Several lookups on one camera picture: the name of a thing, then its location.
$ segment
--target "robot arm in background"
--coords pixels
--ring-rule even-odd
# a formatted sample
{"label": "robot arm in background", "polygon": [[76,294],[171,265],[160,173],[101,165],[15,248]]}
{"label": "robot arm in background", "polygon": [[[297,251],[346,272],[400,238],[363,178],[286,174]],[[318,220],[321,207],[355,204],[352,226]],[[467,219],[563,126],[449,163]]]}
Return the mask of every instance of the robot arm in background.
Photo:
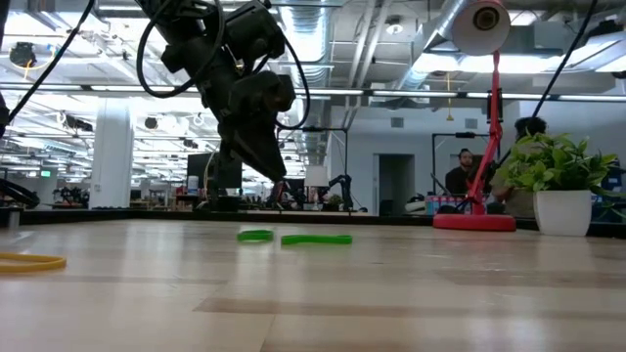
{"label": "robot arm in background", "polygon": [[[167,0],[135,0],[148,18]],[[288,75],[253,70],[257,59],[276,59],[285,53],[285,36],[263,4],[252,0],[225,13],[223,46],[209,67],[200,71],[212,51],[220,24],[217,8],[198,0],[174,0],[156,19],[167,41],[161,60],[171,72],[185,69],[202,104],[218,120],[220,157],[235,152],[247,165],[274,182],[287,174],[274,134],[278,111],[295,99]]]}
{"label": "robot arm in background", "polygon": [[352,177],[350,177],[349,175],[339,175],[331,180],[331,182],[329,182],[329,186],[327,188],[319,188],[317,194],[318,199],[322,199],[336,184],[341,185],[341,198],[343,199],[343,208],[351,209],[352,206],[354,206],[354,203],[352,202],[352,194],[350,193]]}

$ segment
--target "wooden floor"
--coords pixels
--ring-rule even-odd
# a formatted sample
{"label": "wooden floor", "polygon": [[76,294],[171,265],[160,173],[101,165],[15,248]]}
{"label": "wooden floor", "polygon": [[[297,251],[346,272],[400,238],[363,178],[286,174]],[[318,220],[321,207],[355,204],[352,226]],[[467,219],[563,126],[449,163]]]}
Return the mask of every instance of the wooden floor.
{"label": "wooden floor", "polygon": [[23,227],[0,251],[68,263],[0,277],[2,352],[626,351],[619,240],[133,220]]}

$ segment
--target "white pot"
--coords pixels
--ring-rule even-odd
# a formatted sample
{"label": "white pot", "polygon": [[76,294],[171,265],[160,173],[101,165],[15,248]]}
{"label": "white pot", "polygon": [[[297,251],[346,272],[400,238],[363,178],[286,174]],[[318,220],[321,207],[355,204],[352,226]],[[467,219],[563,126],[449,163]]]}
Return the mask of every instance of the white pot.
{"label": "white pot", "polygon": [[591,192],[542,191],[535,193],[539,231],[550,236],[585,236],[591,223]]}

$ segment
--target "green rubber band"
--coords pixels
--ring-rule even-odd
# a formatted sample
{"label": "green rubber band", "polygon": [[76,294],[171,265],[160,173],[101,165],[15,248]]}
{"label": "green rubber band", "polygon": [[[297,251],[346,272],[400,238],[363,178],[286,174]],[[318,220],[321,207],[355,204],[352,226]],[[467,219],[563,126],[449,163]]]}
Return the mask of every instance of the green rubber band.
{"label": "green rubber band", "polygon": [[237,234],[237,241],[272,241],[274,233],[269,230],[250,230]]}
{"label": "green rubber band", "polygon": [[332,244],[351,244],[352,236],[325,236],[325,235],[290,235],[281,238],[282,244],[295,243],[332,243]]}

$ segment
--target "doorway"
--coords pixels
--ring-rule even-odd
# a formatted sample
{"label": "doorway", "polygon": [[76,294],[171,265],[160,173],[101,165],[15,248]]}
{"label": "doorway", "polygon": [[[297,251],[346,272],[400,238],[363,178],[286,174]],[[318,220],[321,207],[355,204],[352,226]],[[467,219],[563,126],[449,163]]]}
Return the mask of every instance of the doorway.
{"label": "doorway", "polygon": [[415,156],[375,154],[375,207],[378,216],[400,216],[415,195]]}

